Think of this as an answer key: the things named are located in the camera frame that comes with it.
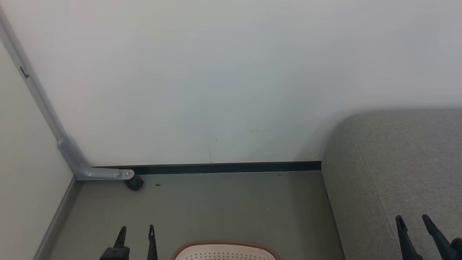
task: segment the gray floor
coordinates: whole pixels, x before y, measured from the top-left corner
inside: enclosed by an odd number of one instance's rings
[[[153,224],[160,260],[209,239],[264,244],[283,260],[343,259],[321,172],[142,178],[138,192],[119,181],[84,183],[50,258],[99,259],[126,225],[130,259],[146,259]]]

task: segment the white wall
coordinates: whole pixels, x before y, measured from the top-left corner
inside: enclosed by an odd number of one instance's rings
[[[29,260],[73,174],[0,41],[0,252]]]
[[[462,2],[0,0],[93,165],[319,160],[359,111],[462,105]]]

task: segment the gray fabric sofa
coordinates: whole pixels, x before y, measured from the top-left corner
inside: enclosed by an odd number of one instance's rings
[[[400,259],[396,215],[425,260],[441,259],[422,214],[449,242],[462,236],[462,109],[351,117],[329,140],[322,174],[346,260]]]

